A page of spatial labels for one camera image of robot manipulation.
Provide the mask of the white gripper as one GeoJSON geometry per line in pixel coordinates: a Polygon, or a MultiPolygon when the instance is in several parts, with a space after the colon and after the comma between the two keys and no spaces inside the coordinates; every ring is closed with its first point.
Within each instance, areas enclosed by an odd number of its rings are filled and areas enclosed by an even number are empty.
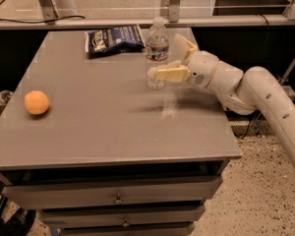
{"type": "Polygon", "coordinates": [[[157,81],[180,83],[186,81],[199,89],[204,89],[212,76],[219,58],[206,51],[198,51],[199,47],[180,33],[174,36],[182,62],[179,60],[166,65],[152,67],[147,71],[147,76],[157,81]]]}

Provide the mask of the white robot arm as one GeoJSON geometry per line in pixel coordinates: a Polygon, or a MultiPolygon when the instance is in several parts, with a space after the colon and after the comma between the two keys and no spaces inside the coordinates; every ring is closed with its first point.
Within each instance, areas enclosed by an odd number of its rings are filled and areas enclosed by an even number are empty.
{"type": "Polygon", "coordinates": [[[247,71],[231,66],[201,51],[179,33],[174,36],[174,43],[180,59],[153,67],[147,75],[157,81],[186,81],[205,89],[223,106],[241,115],[261,111],[295,168],[295,104],[276,78],[260,66],[247,71]]]}

